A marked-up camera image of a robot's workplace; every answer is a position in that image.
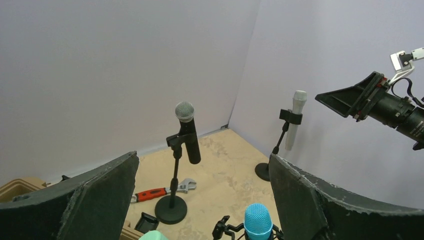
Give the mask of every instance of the blue foam windscreen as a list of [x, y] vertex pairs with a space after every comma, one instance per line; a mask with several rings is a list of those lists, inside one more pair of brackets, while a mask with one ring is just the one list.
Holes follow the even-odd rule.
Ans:
[[253, 203], [244, 212], [244, 230], [250, 240], [267, 240], [273, 230], [268, 208], [260, 203]]

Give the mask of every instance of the gray wall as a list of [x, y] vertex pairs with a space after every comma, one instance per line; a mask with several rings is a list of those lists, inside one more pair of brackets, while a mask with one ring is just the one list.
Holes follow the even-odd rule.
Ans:
[[175, 105], [228, 123], [258, 0], [0, 2], [0, 185], [166, 145]]
[[[280, 155], [349, 191], [424, 208], [424, 150], [412, 151], [414, 141], [370, 117], [356, 123], [314, 100], [372, 71], [391, 78], [390, 54], [424, 47], [423, 8], [414, 0], [261, 1], [230, 128], [269, 155], [280, 109], [292, 107], [296, 90], [307, 91], [294, 148]], [[423, 97], [424, 62], [410, 77]], [[396, 85], [398, 94], [405, 90]]]

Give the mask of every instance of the white microphone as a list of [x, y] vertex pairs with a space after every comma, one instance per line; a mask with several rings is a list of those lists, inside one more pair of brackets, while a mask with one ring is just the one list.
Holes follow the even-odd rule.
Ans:
[[[306, 92], [297, 90], [293, 96], [293, 109], [291, 110], [294, 114], [301, 114], [302, 109], [306, 103]], [[295, 143], [296, 132], [298, 131], [297, 124], [290, 123], [287, 131], [287, 138], [285, 139], [285, 149], [287, 151], [292, 150], [293, 144]]]

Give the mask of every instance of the black metal pole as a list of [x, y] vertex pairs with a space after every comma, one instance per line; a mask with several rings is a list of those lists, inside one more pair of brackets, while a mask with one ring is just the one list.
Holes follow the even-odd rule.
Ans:
[[171, 195], [169, 198], [169, 208], [172, 209], [175, 206], [175, 195], [177, 193], [178, 188], [178, 165], [180, 163], [180, 158], [183, 155], [183, 149], [181, 148], [181, 145], [176, 146], [173, 150], [173, 157], [175, 159], [175, 165], [173, 167], [173, 178], [171, 180], [170, 190]]
[[280, 151], [280, 144], [281, 144], [281, 142], [283, 141], [284, 134], [286, 134], [286, 132], [289, 130], [289, 125], [290, 125], [290, 123], [289, 123], [288, 121], [286, 121], [286, 122], [284, 123], [284, 125], [282, 126], [282, 133], [281, 133], [281, 136], [279, 136], [279, 139], [278, 139], [277, 145], [276, 145], [276, 146], [274, 147], [274, 149], [272, 150], [272, 153], [273, 153], [273, 154], [278, 154], [278, 152]]
[[177, 178], [177, 174], [178, 174], [178, 164], [180, 162], [180, 159], [176, 158], [175, 159], [175, 166], [173, 169], [173, 178], [171, 180], [171, 197], [169, 198], [169, 208], [172, 209], [175, 206], [175, 195], [177, 193], [177, 188], [178, 188], [178, 178]]

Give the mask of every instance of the red wrench handle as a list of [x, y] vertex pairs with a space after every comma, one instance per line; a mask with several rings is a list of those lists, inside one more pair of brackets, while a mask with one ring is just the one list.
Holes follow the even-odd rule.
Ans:
[[156, 188], [152, 190], [142, 191], [139, 193], [134, 194], [136, 196], [136, 202], [143, 202], [150, 199], [159, 198], [162, 196], [165, 196], [167, 194], [167, 191], [165, 188]]

